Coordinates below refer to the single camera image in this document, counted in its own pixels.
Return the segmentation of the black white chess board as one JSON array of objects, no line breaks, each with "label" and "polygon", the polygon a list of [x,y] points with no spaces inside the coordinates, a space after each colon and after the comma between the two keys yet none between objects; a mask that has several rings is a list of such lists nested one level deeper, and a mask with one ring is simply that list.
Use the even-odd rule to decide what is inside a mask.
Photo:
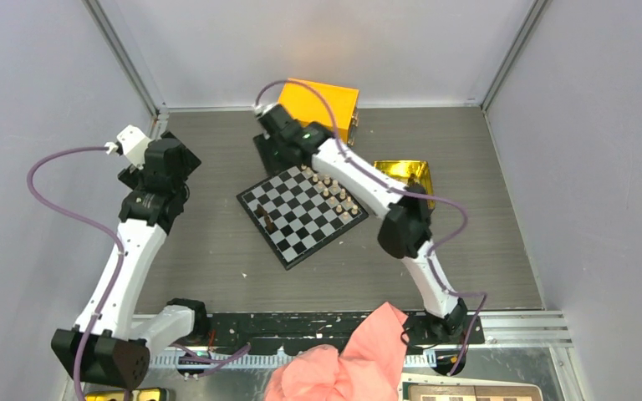
[{"label": "black white chess board", "polygon": [[[338,181],[293,166],[237,194],[237,201],[285,270],[290,270],[369,217]],[[255,210],[261,204],[277,230],[270,234]]]}]

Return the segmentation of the dark chess piece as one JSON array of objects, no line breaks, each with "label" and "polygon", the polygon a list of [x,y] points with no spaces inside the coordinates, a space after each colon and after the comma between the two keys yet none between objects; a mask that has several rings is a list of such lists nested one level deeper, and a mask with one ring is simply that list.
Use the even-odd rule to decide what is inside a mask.
[{"label": "dark chess piece", "polygon": [[255,215],[257,218],[264,219],[268,215],[268,213],[261,204],[257,204]]},{"label": "dark chess piece", "polygon": [[277,230],[277,227],[275,226],[272,217],[266,211],[263,213],[263,221],[268,233],[272,234]]}]

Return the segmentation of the gold tin tray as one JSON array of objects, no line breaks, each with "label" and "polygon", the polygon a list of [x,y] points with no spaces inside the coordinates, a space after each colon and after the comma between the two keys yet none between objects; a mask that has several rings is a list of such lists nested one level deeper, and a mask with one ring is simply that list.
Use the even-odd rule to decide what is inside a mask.
[{"label": "gold tin tray", "polygon": [[406,185],[422,185],[428,195],[434,195],[430,166],[426,160],[376,160],[374,168]]}]

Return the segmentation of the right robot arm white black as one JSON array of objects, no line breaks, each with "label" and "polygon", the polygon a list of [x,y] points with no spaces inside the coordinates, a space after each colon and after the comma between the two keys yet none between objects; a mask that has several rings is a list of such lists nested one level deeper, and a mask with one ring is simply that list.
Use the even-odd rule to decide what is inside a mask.
[{"label": "right robot arm white black", "polygon": [[295,165],[337,180],[380,219],[380,247],[407,268],[423,300],[433,337],[451,343],[463,331],[467,307],[436,255],[429,196],[377,170],[321,124],[303,126],[281,105],[257,106],[257,122],[273,148]]}]

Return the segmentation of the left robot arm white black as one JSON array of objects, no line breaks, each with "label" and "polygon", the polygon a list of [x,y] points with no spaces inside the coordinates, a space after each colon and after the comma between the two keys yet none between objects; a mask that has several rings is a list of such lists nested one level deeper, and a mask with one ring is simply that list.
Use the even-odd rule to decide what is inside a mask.
[{"label": "left robot arm white black", "polygon": [[108,232],[115,244],[89,302],[70,329],[54,333],[51,348],[74,381],[132,391],[153,357],[178,340],[201,344],[211,331],[204,302],[184,298],[132,324],[150,266],[190,196],[186,181],[201,162],[172,133],[153,140],[134,125],[105,150],[129,161],[118,179],[130,193]]}]

